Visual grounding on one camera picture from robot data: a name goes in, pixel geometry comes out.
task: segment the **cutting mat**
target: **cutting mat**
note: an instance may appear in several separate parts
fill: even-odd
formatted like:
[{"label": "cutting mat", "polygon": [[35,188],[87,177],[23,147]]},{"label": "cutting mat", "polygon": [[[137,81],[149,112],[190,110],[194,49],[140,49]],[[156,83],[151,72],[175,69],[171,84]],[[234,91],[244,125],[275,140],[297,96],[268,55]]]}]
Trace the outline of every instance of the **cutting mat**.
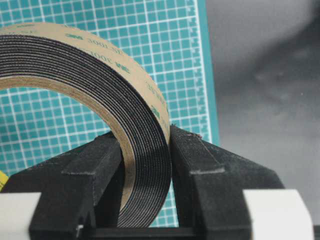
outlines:
[{"label": "cutting mat", "polygon": [[[0,26],[54,22],[97,34],[157,82],[170,120],[218,144],[205,0],[2,0]],[[90,109],[41,88],[0,91],[0,170],[12,175],[101,135]],[[152,227],[177,227],[172,186]]]}]

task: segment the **double-sided tape roll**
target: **double-sided tape roll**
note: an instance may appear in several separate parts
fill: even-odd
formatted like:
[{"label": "double-sided tape roll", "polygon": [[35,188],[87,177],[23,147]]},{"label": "double-sided tape roll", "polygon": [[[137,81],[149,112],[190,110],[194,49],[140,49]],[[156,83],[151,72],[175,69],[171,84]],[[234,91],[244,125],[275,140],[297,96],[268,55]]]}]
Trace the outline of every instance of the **double-sided tape roll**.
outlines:
[{"label": "double-sided tape roll", "polygon": [[146,227],[171,179],[166,101],[145,70],[110,42],[54,23],[0,29],[0,89],[45,88],[96,112],[118,139],[125,165],[119,227]]}]

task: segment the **black clamp jaw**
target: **black clamp jaw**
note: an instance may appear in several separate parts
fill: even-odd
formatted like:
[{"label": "black clamp jaw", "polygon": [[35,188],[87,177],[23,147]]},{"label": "black clamp jaw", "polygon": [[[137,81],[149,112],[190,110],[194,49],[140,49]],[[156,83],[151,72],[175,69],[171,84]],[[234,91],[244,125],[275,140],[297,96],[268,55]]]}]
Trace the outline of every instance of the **black clamp jaw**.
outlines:
[{"label": "black clamp jaw", "polygon": [[41,192],[31,240],[250,240],[243,190],[284,188],[273,170],[176,126],[170,151],[178,228],[116,228],[124,165],[112,133],[11,176],[1,193]]}]

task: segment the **3m tape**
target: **3m tape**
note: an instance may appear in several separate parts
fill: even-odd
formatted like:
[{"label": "3m tape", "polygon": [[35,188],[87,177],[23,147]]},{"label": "3m tape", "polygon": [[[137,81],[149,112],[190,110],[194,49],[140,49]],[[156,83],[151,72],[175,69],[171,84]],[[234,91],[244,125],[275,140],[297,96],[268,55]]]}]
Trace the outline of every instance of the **3m tape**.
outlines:
[{"label": "3m tape", "polygon": [[0,29],[0,89],[57,91],[96,112],[125,164],[119,227],[146,227],[168,193],[169,113],[156,83],[110,42],[77,28],[23,23]]},{"label": "3m tape", "polygon": [[7,181],[8,181],[8,176],[5,175],[2,171],[0,171],[0,192],[1,192],[1,189],[5,186]]}]

